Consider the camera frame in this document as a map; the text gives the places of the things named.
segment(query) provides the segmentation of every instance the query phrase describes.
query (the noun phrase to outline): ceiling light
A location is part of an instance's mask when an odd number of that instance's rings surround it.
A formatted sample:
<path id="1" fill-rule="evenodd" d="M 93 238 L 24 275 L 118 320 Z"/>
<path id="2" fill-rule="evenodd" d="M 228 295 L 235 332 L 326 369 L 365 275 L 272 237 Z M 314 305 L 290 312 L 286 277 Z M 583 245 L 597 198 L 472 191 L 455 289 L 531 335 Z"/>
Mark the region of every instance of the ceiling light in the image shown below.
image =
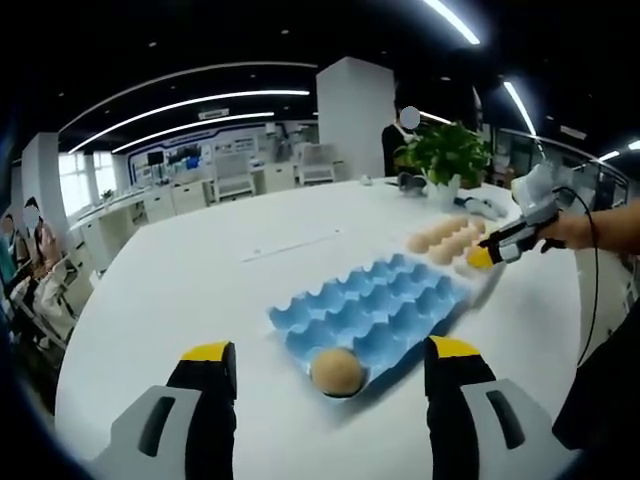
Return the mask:
<path id="1" fill-rule="evenodd" d="M 226 99 L 226 98 L 253 97 L 253 96 L 260 96 L 260 95 L 299 95 L 299 96 L 306 96 L 306 95 L 309 95 L 309 92 L 306 91 L 306 90 L 256 90 L 256 91 L 253 91 L 253 92 L 223 93 L 222 95 L 212 95 L 210 97 L 194 98 L 193 100 L 186 100 L 184 102 L 173 103 L 173 104 L 167 105 L 165 107 L 160 107 L 160 108 L 156 108 L 155 110 L 150 110 L 148 112 L 141 113 L 140 115 L 136 115 L 135 117 L 131 117 L 128 120 L 125 120 L 125 121 L 120 122 L 120 123 L 118 123 L 116 125 L 113 125 L 112 127 L 109 127 L 109 128 L 107 128 L 106 130 L 103 130 L 100 133 L 96 133 L 93 137 L 88 138 L 84 142 L 79 143 L 78 145 L 73 147 L 71 150 L 69 150 L 69 154 L 74 153 L 79 148 L 84 147 L 88 143 L 93 142 L 95 139 L 100 138 L 100 137 L 102 137 L 103 135 L 106 135 L 109 132 L 113 132 L 114 130 L 116 130 L 116 129 L 120 128 L 120 127 L 123 127 L 124 125 L 128 125 L 129 123 L 135 122 L 135 121 L 140 120 L 142 118 L 149 117 L 151 115 L 155 115 L 156 113 L 165 112 L 165 111 L 171 110 L 173 108 L 184 107 L 186 105 L 193 105 L 194 103 L 210 102 L 210 101 L 213 101 L 213 100 L 222 100 L 222 99 Z"/>
<path id="2" fill-rule="evenodd" d="M 504 82 L 504 88 L 507 89 L 507 92 L 509 92 L 509 95 L 511 95 L 513 102 L 516 104 L 516 107 L 518 107 L 518 110 L 520 110 L 520 115 L 522 115 L 522 118 L 524 119 L 524 123 L 527 124 L 529 133 L 534 137 L 537 137 L 538 134 L 536 133 L 536 129 L 533 128 L 533 123 L 531 122 L 531 118 L 529 118 L 527 109 L 524 108 L 524 103 L 522 103 L 522 100 L 520 100 L 520 97 L 518 96 L 518 92 L 516 92 L 516 89 L 513 88 L 513 84 L 511 82 Z"/>
<path id="3" fill-rule="evenodd" d="M 432 115 L 427 112 L 420 112 L 420 115 L 422 115 L 423 117 L 430 118 L 431 120 L 435 120 L 437 122 L 446 123 L 447 125 L 450 125 L 452 123 L 451 120 L 447 120 L 446 118 L 438 117 L 437 115 Z"/>
<path id="4" fill-rule="evenodd" d="M 614 150 L 613 152 L 609 152 L 606 155 L 601 156 L 598 160 L 600 160 L 601 162 L 604 162 L 605 160 L 615 158 L 618 155 L 620 155 L 620 152 L 618 152 L 617 150 Z"/>
<path id="5" fill-rule="evenodd" d="M 230 117 L 214 118 L 212 120 L 204 120 L 202 122 L 189 123 L 187 125 L 181 125 L 179 127 L 170 128 L 169 130 L 164 130 L 162 132 L 154 133 L 144 138 L 134 140 L 133 142 L 127 143 L 126 145 L 116 148 L 111 153 L 118 153 L 119 151 L 132 147 L 134 145 L 137 145 L 138 143 L 146 142 L 147 140 L 151 140 L 152 138 L 161 137 L 162 135 L 167 135 L 173 132 L 179 132 L 180 130 L 186 130 L 188 128 L 200 127 L 202 125 L 209 125 L 211 123 L 231 122 L 233 120 L 245 120 L 247 118 L 273 117 L 274 115 L 275 114 L 273 112 L 247 113 L 244 115 L 232 115 Z"/>
<path id="6" fill-rule="evenodd" d="M 478 45 L 480 40 L 476 37 L 473 32 L 467 27 L 462 20 L 460 20 L 456 15 L 445 7 L 439 0 L 424 0 L 424 3 L 433 8 L 436 12 L 442 15 L 451 25 L 458 30 L 464 38 L 472 45 Z"/>

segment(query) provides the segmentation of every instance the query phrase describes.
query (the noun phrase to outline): desk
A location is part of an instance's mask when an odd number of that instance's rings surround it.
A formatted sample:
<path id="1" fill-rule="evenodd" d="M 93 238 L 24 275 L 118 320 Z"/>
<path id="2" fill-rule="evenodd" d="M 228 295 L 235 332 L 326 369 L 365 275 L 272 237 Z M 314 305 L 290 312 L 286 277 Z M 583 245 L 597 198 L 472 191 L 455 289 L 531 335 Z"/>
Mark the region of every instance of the desk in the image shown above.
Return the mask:
<path id="1" fill-rule="evenodd" d="M 510 219 L 518 215 L 508 191 L 478 190 L 505 202 Z M 331 404 L 296 368 L 266 309 L 384 255 L 417 220 L 443 217 L 388 185 L 344 182 L 140 230 L 90 298 L 67 349 L 56 400 L 61 441 L 78 458 L 94 457 L 116 417 L 149 386 L 165 384 L 184 352 L 232 340 L 236 479 L 429 478 L 422 368 L 364 408 Z M 280 253 L 242 261 L 257 250 Z M 512 379 L 555 418 L 575 375 L 579 305 L 574 254 L 530 252 L 451 335 L 479 348 L 498 378 Z"/>

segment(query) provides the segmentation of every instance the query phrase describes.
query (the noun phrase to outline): green leaves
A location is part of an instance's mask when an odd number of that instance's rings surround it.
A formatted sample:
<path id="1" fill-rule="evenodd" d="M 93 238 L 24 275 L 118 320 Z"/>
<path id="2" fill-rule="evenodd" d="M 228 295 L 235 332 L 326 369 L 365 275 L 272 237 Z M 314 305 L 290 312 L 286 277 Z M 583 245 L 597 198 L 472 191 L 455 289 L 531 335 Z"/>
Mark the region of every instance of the green leaves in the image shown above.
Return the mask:
<path id="1" fill-rule="evenodd" d="M 433 126 L 396 154 L 403 164 L 428 171 L 434 183 L 449 183 L 455 174 L 476 182 L 491 158 L 488 145 L 458 123 Z"/>

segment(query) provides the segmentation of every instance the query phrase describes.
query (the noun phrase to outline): potted plant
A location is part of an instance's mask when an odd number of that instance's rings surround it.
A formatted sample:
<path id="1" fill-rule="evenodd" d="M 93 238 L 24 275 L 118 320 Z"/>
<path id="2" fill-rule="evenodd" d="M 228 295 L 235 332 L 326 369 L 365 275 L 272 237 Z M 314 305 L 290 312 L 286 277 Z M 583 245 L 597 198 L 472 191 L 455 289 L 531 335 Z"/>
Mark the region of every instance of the potted plant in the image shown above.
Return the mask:
<path id="1" fill-rule="evenodd" d="M 427 176 L 429 197 L 443 207 L 453 204 L 461 184 L 480 185 L 482 169 L 491 158 L 488 145 L 459 123 L 432 126 L 396 153 L 402 165 Z"/>

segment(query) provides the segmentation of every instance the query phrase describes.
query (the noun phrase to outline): human hand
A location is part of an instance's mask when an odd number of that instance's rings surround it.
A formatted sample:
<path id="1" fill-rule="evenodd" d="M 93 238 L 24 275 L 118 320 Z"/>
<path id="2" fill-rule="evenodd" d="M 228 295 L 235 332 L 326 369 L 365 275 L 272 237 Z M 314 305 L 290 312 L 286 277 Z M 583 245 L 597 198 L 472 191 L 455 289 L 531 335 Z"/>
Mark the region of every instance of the human hand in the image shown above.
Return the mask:
<path id="1" fill-rule="evenodd" d="M 588 248 L 591 246 L 589 217 L 560 212 L 556 222 L 540 231 L 538 240 L 542 239 L 564 242 L 572 250 Z"/>

